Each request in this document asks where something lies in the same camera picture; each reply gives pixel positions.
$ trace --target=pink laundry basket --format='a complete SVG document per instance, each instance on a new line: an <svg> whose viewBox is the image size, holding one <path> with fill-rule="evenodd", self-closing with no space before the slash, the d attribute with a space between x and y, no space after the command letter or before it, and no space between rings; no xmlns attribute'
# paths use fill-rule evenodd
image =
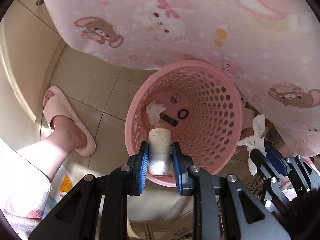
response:
<svg viewBox="0 0 320 240"><path fill-rule="evenodd" d="M153 128L146 106L163 103L176 127L160 120L178 141L183 154L211 174L217 174L236 150L242 128L242 104L236 85L216 66L202 61L181 61L151 75L135 94L125 122L125 144L129 155L138 153ZM186 119L178 112L187 109ZM151 181L175 187L173 173L164 177L147 174Z"/></svg>

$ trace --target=white wall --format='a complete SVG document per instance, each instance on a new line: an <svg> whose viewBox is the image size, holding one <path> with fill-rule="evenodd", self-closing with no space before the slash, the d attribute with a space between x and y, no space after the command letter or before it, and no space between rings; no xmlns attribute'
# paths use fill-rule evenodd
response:
<svg viewBox="0 0 320 240"><path fill-rule="evenodd" d="M0 22L0 137L14 150L36 141L41 88L60 40L17 0Z"/></svg>

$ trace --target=pink blanket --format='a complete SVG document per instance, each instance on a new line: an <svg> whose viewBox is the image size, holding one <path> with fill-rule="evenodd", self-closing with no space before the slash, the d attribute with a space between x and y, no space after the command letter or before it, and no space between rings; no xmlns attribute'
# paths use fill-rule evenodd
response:
<svg viewBox="0 0 320 240"><path fill-rule="evenodd" d="M305 0L44 0L72 48L137 69L186 59L225 71L280 131L320 153L320 24Z"/></svg>

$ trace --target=spool of thread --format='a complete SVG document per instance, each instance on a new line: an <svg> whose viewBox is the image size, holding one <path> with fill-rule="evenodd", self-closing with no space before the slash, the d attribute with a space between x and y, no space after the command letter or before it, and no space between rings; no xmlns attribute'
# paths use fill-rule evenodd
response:
<svg viewBox="0 0 320 240"><path fill-rule="evenodd" d="M168 175L172 172L171 132L154 128L149 132L149 164L151 175Z"/></svg>

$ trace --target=white tissue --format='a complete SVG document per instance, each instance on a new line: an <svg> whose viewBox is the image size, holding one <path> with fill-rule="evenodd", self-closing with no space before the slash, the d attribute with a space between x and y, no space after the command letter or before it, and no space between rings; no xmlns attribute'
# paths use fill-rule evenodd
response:
<svg viewBox="0 0 320 240"><path fill-rule="evenodd" d="M264 114L257 115L252 122L253 135L243 138L241 141L238 141L237 145L246 145L247 151L249 152L248 166L251 175L257 174L257 166L254 165L253 161L250 158L250 152L253 149L258 149L264 156L266 156L264 148L264 137L261 138L266 127L266 120Z"/></svg>
<svg viewBox="0 0 320 240"><path fill-rule="evenodd" d="M164 104L157 104L156 101L152 101L147 107L146 107L146 113L148 115L148 120L151 125L154 125L155 123L159 123L160 121L160 113L167 110L166 107L163 107Z"/></svg>

